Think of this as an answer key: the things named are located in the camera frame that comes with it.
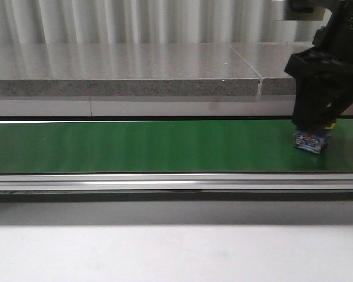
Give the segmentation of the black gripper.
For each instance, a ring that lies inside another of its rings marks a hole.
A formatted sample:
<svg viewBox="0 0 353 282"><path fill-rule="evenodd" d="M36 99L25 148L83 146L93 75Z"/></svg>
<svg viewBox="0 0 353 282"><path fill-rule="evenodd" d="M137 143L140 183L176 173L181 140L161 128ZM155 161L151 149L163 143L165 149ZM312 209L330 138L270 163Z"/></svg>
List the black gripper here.
<svg viewBox="0 0 353 282"><path fill-rule="evenodd" d="M353 104L353 27L322 27L312 44L285 67L296 85L292 122L305 132L330 127Z"/></svg>

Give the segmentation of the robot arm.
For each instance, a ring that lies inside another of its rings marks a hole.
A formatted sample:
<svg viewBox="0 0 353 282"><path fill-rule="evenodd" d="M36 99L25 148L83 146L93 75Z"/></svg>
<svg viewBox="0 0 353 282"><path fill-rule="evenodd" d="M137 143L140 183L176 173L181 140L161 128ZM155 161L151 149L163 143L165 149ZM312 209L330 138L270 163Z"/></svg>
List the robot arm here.
<svg viewBox="0 0 353 282"><path fill-rule="evenodd" d="M353 1L324 1L331 10L313 46L289 58L285 72L295 79L292 122L303 132L331 127L353 104Z"/></svg>

